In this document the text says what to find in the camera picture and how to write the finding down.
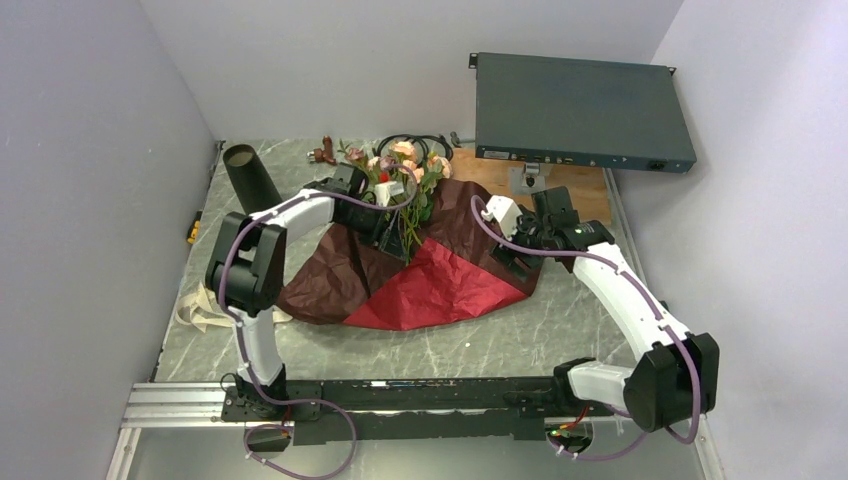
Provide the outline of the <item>red flower bouquet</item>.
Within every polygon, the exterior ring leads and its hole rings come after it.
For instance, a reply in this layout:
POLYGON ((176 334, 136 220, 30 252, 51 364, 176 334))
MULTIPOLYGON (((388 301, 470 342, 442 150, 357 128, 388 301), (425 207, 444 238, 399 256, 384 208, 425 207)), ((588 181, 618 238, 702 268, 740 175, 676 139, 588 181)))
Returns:
POLYGON ((405 186, 405 196, 400 203, 386 208, 400 215, 401 233, 404 235, 410 259, 423 243, 422 228, 435 209, 435 190, 438 184, 453 175, 452 154, 431 152, 420 137, 400 137, 388 143, 388 151, 368 154, 351 143, 338 142, 338 152, 344 160, 365 174, 366 185, 359 189, 360 199, 375 204, 373 188, 378 176, 387 172, 393 180, 405 186))

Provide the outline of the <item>dark red wrapping paper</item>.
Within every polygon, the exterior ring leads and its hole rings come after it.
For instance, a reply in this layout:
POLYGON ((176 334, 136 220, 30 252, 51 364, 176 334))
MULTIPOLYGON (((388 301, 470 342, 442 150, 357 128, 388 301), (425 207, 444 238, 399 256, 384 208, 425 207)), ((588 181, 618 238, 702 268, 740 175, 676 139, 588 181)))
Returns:
POLYGON ((332 225, 283 287, 277 307, 316 325, 408 331, 474 319, 529 298, 539 270, 520 278, 496 261, 495 241, 473 218, 474 195, 491 196, 474 182, 439 182, 423 243, 410 262, 332 225))

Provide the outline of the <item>beige ribbon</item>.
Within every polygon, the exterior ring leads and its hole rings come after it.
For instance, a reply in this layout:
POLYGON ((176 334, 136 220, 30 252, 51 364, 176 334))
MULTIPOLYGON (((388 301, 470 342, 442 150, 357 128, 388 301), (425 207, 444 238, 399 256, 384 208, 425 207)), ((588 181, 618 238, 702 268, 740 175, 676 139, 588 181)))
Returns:
POLYGON ((205 333, 209 327, 232 328, 237 324, 247 326, 251 317, 230 307, 237 316, 233 318, 220 308, 215 294, 197 282, 176 303, 173 319, 180 325, 194 327, 205 333))

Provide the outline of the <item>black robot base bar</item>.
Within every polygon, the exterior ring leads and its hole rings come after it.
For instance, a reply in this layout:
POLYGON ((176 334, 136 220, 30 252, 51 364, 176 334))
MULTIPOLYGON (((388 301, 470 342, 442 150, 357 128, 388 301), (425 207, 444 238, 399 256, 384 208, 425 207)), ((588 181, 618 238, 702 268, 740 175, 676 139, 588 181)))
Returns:
POLYGON ((245 380, 222 382, 225 423, 268 425, 249 443, 263 451, 289 445, 359 441, 506 437, 517 441, 560 436, 582 449, 591 421, 612 413, 567 392, 551 376, 390 380, 289 380, 264 400, 245 380))

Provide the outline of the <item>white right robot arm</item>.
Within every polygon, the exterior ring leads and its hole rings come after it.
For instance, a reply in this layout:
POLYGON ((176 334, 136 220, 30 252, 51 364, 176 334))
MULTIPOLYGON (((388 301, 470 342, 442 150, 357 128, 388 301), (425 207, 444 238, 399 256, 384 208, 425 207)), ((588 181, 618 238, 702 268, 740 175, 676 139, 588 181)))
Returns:
POLYGON ((475 199, 472 212, 495 240, 493 257, 514 273, 561 263, 601 302, 634 355, 625 368, 581 358, 556 367, 551 401, 574 415, 588 402, 629 415, 645 432, 671 430, 692 422, 685 440, 698 431, 702 415, 716 405, 720 349, 708 333, 694 334, 653 295, 625 259, 611 232, 597 220, 583 220, 569 191, 536 192, 533 207, 494 195, 475 199))

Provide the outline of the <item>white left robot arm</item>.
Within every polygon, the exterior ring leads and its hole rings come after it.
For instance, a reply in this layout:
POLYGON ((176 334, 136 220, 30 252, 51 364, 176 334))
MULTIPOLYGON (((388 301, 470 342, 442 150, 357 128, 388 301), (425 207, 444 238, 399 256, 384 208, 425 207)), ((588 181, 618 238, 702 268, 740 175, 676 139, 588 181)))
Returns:
POLYGON ((390 231, 391 215, 413 205, 419 192, 414 178, 373 184, 365 172, 343 164, 332 176, 304 185, 287 200, 224 218, 205 286, 231 319, 239 355, 237 376, 253 387, 247 404, 258 417, 275 419, 288 402, 273 308, 284 287, 289 245, 330 224, 378 240, 390 231))

